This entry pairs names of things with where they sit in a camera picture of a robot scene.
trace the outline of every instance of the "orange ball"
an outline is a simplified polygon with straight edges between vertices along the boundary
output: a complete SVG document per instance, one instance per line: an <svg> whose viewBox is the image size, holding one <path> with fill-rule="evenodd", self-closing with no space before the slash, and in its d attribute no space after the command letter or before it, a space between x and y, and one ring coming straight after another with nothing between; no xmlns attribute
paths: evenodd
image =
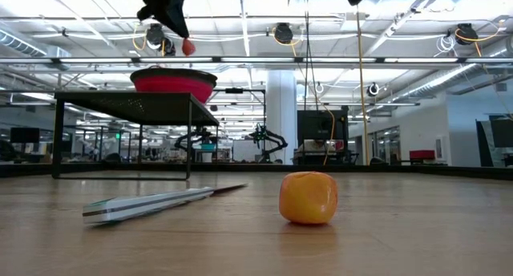
<svg viewBox="0 0 513 276"><path fill-rule="evenodd" d="M281 183L280 214L291 222L326 224L337 203L337 182L322 172L294 172Z"/></svg>

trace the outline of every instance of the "shelf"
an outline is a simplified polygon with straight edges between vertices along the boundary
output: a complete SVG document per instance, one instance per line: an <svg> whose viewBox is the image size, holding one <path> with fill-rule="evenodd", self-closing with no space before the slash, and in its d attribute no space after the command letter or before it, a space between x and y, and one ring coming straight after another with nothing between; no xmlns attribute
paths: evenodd
<svg viewBox="0 0 513 276"><path fill-rule="evenodd" d="M56 92L55 99L142 125L218 126L219 121L190 93L133 91Z"/></svg>

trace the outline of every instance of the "metal table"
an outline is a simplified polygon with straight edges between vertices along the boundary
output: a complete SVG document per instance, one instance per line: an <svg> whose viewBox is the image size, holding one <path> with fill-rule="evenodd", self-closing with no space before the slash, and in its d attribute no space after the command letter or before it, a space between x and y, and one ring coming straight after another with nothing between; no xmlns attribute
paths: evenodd
<svg viewBox="0 0 513 276"><path fill-rule="evenodd" d="M61 148L63 142L64 105L74 104L95 112L102 112L122 120L139 124L139 158L141 164L144 125L187 125L188 135L194 126L216 126L219 122L190 93L137 93L133 91L81 91L56 92L54 157L52 177L54 179L93 180L168 180L186 181L191 176L191 137L187 138L187 164L185 178L162 177L61 177Z"/></svg>

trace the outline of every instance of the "red bowl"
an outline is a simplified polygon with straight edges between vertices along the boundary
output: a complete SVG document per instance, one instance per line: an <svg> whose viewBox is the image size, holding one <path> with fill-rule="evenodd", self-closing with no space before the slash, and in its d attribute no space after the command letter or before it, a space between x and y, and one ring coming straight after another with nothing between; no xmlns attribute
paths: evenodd
<svg viewBox="0 0 513 276"><path fill-rule="evenodd" d="M216 87L217 77L203 71L158 67L135 71L130 79L137 92L190 92L205 104Z"/></svg>

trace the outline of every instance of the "white column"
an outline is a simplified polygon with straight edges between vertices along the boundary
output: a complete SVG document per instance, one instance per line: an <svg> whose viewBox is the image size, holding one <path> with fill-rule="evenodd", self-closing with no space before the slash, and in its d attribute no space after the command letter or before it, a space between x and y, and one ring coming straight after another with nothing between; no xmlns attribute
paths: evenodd
<svg viewBox="0 0 513 276"><path fill-rule="evenodd" d="M293 71L268 71L267 76L267 129L283 136L289 144L270 158L271 161L281 159L284 164L292 164L297 148L296 77ZM265 147L269 150L276 145L267 142Z"/></svg>

